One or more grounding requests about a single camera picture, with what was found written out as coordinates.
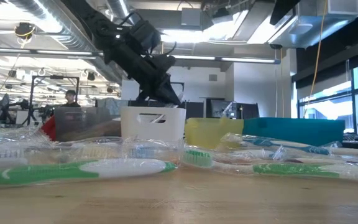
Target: red object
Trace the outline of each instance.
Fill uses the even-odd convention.
[[[56,125],[55,125],[55,116],[50,117],[50,119],[42,126],[41,128],[44,133],[49,136],[50,140],[56,140]]]

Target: yellow plastic container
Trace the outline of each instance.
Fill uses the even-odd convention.
[[[189,118],[185,124],[186,142],[189,145],[215,149],[227,133],[242,134],[244,120]]]

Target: table surface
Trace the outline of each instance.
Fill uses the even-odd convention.
[[[0,223],[358,223],[358,183],[183,168],[0,189]]]

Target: green toothbrush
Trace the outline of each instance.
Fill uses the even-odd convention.
[[[345,164],[262,164],[239,166],[216,162],[213,160],[212,154],[193,149],[185,151],[182,156],[182,162],[200,168],[233,174],[300,175],[358,180],[358,166]]]
[[[24,185],[47,180],[114,178],[175,170],[172,162],[156,159],[106,159],[67,164],[20,166],[0,170],[0,185]]]

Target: person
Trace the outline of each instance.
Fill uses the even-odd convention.
[[[74,90],[68,90],[66,92],[67,103],[62,105],[62,107],[81,107],[77,102],[74,101],[76,93]]]

